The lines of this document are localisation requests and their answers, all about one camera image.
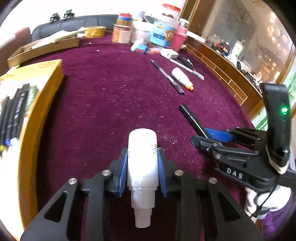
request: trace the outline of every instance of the pink bottle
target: pink bottle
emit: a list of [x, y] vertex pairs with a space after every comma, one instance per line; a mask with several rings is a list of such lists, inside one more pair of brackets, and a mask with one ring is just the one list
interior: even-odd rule
[[179, 25], [175, 30], [174, 37], [170, 43], [169, 48], [179, 52], [182, 44], [185, 42], [187, 38], [187, 31], [188, 31], [189, 22], [183, 18], [180, 18]]

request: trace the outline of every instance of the purple tablecloth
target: purple tablecloth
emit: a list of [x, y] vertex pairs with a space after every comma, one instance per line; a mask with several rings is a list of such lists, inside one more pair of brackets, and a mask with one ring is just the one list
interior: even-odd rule
[[[175, 64], [161, 55], [132, 52], [129, 45], [112, 43], [110, 39], [84, 38], [77, 48], [33, 61], [62, 59], [65, 74], [40, 145], [39, 209], [69, 178], [91, 178], [118, 159], [121, 149], [127, 147], [129, 132], [136, 128], [154, 130], [158, 147], [165, 149], [167, 158], [175, 161], [178, 168], [204, 180], [216, 177], [244, 206], [244, 188], [218, 174], [212, 157], [190, 144], [195, 132], [178, 109], [180, 104], [186, 104], [205, 127], [252, 127], [227, 88], [196, 57], [182, 52], [205, 80], [185, 71], [194, 91], [184, 89], [185, 95], [179, 95], [150, 59], [169, 74]], [[127, 192], [112, 204], [112, 240], [174, 240], [173, 201], [165, 205], [157, 195], [151, 226], [137, 229], [129, 196]]]

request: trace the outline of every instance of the red lid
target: red lid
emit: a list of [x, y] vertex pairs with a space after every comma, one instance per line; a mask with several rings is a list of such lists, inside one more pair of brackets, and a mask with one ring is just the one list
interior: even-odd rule
[[128, 18], [131, 18], [132, 17], [132, 15], [130, 13], [121, 13], [121, 14], [119, 14], [119, 16], [121, 16], [121, 17], [128, 17]]
[[167, 4], [167, 3], [164, 3], [163, 7], [171, 9], [171, 10], [176, 11], [176, 12], [181, 11], [181, 8], [178, 8], [178, 7], [174, 6], [174, 5], [170, 5], [170, 4]]

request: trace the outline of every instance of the cardboard box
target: cardboard box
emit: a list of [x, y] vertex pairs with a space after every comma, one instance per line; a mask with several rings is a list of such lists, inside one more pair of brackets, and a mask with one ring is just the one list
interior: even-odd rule
[[18, 64], [21, 64], [25, 61], [33, 59], [35, 57], [51, 53], [54, 51], [68, 49], [79, 46], [79, 38], [68, 38], [58, 41], [57, 43], [50, 43], [44, 46], [40, 46], [35, 49], [31, 49], [33, 45], [40, 42], [42, 39], [29, 43], [25, 46], [18, 48], [7, 60], [9, 68], [12, 68]]

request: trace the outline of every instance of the white bottle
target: white bottle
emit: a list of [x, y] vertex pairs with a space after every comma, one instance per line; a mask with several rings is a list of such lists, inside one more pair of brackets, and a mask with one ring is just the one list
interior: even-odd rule
[[186, 74], [179, 68], [174, 68], [172, 70], [172, 75], [175, 77], [176, 80], [178, 80], [187, 90], [193, 91], [193, 84], [189, 80]]
[[137, 228], [150, 226], [158, 187], [157, 137], [150, 129], [136, 129], [128, 137], [128, 189]]

